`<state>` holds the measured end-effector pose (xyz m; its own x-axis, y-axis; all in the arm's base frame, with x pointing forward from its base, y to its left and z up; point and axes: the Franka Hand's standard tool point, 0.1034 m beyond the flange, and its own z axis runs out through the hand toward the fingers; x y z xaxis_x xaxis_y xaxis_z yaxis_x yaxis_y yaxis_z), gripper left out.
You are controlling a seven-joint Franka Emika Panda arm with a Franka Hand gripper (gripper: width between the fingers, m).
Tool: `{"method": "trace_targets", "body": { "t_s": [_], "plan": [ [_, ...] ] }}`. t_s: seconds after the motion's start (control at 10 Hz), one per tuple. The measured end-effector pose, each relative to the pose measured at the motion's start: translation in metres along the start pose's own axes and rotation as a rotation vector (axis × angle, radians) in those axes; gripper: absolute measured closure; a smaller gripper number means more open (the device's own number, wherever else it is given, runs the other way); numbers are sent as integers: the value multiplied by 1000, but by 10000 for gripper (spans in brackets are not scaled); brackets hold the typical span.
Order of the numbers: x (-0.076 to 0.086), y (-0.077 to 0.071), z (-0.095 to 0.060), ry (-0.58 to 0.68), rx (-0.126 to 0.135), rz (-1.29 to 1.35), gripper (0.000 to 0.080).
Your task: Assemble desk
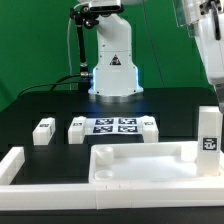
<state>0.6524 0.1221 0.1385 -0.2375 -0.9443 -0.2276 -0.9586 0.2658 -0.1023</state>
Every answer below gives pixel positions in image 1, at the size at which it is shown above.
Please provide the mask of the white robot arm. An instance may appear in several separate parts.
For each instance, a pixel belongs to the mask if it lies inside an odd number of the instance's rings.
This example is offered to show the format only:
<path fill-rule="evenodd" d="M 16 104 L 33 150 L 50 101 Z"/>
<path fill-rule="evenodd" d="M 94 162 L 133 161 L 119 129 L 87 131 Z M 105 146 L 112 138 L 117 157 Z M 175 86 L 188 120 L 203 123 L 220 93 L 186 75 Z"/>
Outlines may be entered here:
<path fill-rule="evenodd" d="M 126 98 L 143 91 L 132 61 L 131 26 L 119 14 L 143 0 L 78 0 L 81 23 L 97 28 L 98 64 L 92 97 Z M 224 0 L 173 0 L 177 24 L 186 26 L 197 44 L 208 82 L 224 114 Z"/>

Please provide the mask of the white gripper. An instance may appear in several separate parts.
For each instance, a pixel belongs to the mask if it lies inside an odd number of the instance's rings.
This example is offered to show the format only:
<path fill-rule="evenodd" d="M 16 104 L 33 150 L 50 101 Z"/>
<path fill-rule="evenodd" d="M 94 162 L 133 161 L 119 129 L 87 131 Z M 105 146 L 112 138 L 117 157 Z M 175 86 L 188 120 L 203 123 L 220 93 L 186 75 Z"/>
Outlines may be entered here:
<path fill-rule="evenodd" d="M 199 53 L 205 67 L 208 82 L 216 85 L 219 110 L 224 114 L 224 14 L 218 15 L 221 39 L 215 39 L 214 22 L 211 15 L 198 22 L 195 37 Z"/>

